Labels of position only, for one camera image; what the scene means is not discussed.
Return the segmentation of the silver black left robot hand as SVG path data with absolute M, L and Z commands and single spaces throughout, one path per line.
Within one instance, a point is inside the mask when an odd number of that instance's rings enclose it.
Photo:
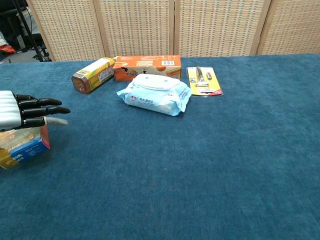
M 15 94 L 10 90 L 0 92 L 0 131 L 37 128 L 47 125 L 65 126 L 68 121 L 56 114 L 69 114 L 70 109 L 53 98 L 36 98 L 31 95 Z

